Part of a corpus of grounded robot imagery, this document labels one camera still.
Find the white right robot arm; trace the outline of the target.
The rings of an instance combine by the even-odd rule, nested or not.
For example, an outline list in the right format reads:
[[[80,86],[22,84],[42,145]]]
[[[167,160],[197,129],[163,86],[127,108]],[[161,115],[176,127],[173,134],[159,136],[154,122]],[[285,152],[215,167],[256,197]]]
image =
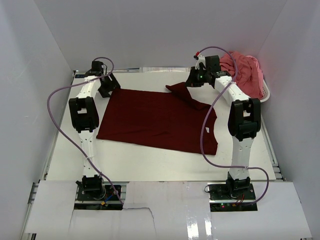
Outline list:
[[[254,138],[261,129],[261,102],[245,94],[230,74],[221,69],[218,55],[196,53],[194,58],[196,64],[190,69],[185,85],[195,88],[208,83],[230,105],[227,127],[232,136],[232,159],[226,186],[218,191],[236,200],[250,187],[248,167]]]

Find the dark red t-shirt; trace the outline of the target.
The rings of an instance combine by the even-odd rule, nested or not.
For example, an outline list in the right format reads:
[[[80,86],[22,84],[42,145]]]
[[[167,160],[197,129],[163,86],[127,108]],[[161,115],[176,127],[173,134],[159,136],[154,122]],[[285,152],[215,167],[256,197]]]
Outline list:
[[[115,89],[97,139],[216,155],[215,111],[193,99],[183,82],[166,88],[168,92]]]

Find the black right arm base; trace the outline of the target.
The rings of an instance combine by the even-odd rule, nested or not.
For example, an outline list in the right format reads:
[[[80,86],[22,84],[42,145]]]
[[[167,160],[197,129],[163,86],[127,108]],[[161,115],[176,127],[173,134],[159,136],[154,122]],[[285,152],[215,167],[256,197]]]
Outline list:
[[[227,177],[225,183],[209,183],[204,187],[204,192],[209,195],[211,212],[254,212],[258,210],[256,194],[247,177],[234,180]]]

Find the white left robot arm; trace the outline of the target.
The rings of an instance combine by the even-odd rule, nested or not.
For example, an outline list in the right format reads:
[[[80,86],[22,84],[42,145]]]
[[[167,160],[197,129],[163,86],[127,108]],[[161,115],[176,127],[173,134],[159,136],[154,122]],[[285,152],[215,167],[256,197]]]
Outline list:
[[[95,132],[100,125],[95,97],[99,93],[102,98],[109,98],[112,91],[121,88],[102,59],[105,57],[97,57],[91,62],[91,68],[84,74],[84,85],[79,94],[68,101],[71,123],[78,133],[80,149],[85,153],[80,186],[84,194],[95,200],[102,200],[106,195],[103,177],[96,171],[98,163],[94,154]]]

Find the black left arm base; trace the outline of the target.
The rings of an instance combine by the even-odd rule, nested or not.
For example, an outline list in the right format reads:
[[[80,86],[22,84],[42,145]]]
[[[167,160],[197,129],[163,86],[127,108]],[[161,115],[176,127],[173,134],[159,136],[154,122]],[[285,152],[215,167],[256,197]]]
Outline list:
[[[121,211],[122,201],[126,197],[126,185],[104,182],[98,175],[93,177],[83,176],[76,182],[74,209],[88,211]]]

